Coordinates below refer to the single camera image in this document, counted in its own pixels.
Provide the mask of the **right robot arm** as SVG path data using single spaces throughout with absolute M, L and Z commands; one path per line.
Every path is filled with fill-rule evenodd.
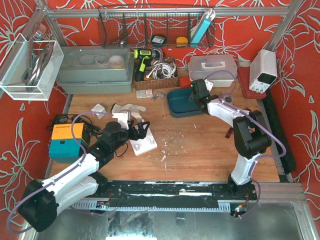
M 266 128 L 264 117 L 258 110 L 243 110 L 228 104 L 218 95 L 210 95 L 203 79 L 193 81 L 190 86 L 191 99 L 203 113 L 217 117 L 233 128 L 238 157 L 227 179 L 227 191 L 238 198 L 249 190 L 258 157 L 272 143 L 271 137 L 263 131 Z

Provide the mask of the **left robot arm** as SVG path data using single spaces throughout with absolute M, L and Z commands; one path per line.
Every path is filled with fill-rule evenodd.
M 18 203 L 18 213 L 37 232 L 42 232 L 69 206 L 84 197 L 104 193 L 108 180 L 99 169 L 108 164 L 127 141 L 144 139 L 149 126 L 149 121 L 137 125 L 129 121 L 128 128 L 116 121 L 107 123 L 95 144 L 77 161 L 53 177 L 27 184 Z

